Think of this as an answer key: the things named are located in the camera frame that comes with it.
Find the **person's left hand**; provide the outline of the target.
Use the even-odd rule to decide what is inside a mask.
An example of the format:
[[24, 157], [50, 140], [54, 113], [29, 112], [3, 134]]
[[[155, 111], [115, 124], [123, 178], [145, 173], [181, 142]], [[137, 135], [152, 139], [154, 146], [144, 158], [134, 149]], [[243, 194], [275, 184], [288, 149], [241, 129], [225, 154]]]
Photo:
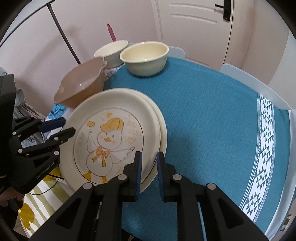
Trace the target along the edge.
[[8, 201], [15, 198], [18, 201], [22, 201], [24, 196], [24, 194], [19, 193], [13, 187], [10, 187], [0, 195], [0, 205], [6, 207], [8, 206]]

